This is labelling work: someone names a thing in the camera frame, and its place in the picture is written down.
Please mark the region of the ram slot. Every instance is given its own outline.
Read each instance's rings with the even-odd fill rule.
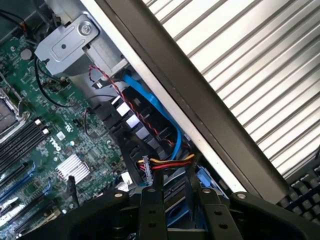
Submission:
[[[29,135],[26,138],[21,139],[19,142],[12,145],[9,149],[2,152],[2,154],[0,155],[0,161],[4,161],[6,158],[14,155],[19,150],[19,148],[28,144],[35,136],[41,133],[42,131],[40,129],[34,129],[32,132],[29,133]]]
[[[27,174],[17,183],[15,183],[12,187],[10,187],[1,197],[0,203],[5,201],[8,197],[10,197],[14,192],[16,192],[19,188],[21,188],[26,182],[28,182],[33,177],[33,174]]]
[[[12,224],[13,222],[17,221],[19,218],[24,216],[30,209],[32,209],[34,206],[36,206],[38,203],[40,203],[46,196],[46,193],[41,193],[38,195],[35,199],[33,199],[28,205],[26,205],[24,208],[22,208],[16,215],[14,215],[13,218],[11,218],[8,223]]]
[[[16,234],[21,234],[30,223],[32,223],[34,220],[40,218],[46,211],[51,209],[55,205],[54,201],[49,202],[45,206],[41,207],[38,211],[36,211],[34,214],[32,214],[27,220],[25,220],[23,223],[21,223],[18,227],[14,229],[14,232]]]
[[[10,181],[15,179],[16,177],[20,176],[28,169],[29,164],[27,162],[22,163],[16,170],[6,176],[2,181],[0,181],[0,188],[8,184]]]
[[[40,127],[34,121],[30,122],[28,125],[22,128],[16,135],[14,135],[12,138],[0,145],[0,156],[12,149],[17,144],[19,144],[19,142],[23,141],[25,138],[28,138],[34,130],[39,129]]]
[[[20,160],[23,156],[25,156],[30,150],[35,148],[39,143],[41,143],[45,138],[49,131],[45,128],[41,133],[39,133],[33,139],[30,139],[30,142],[24,145],[22,148],[16,150],[14,156],[8,157],[4,159],[0,163],[0,174],[7,171],[11,166],[13,166],[18,160]]]

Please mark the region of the ribbed metal surface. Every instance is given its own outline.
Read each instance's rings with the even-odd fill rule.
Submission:
[[[88,166],[82,162],[76,154],[71,155],[60,163],[55,170],[58,176],[64,181],[68,181],[69,176],[73,176],[75,184],[78,184],[90,174]]]
[[[144,2],[282,175],[312,159],[320,0]]]

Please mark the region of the blue pcie slot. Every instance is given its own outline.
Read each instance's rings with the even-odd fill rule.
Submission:
[[[13,193],[15,193],[19,188],[21,188],[25,183],[27,183],[35,174],[35,164],[33,163],[32,169],[28,171],[28,173],[22,177],[18,182],[16,182],[12,187],[10,187],[1,197],[0,203],[4,202],[8,197],[10,197]]]

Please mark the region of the heatsink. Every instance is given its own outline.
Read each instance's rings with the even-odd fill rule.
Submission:
[[[56,167],[58,177],[63,181],[68,181],[69,176],[74,176],[75,184],[78,184],[90,174],[87,164],[73,154]]]

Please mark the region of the chip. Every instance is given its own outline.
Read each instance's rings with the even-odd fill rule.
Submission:
[[[10,128],[17,122],[16,115],[13,110],[0,99],[0,134]]]

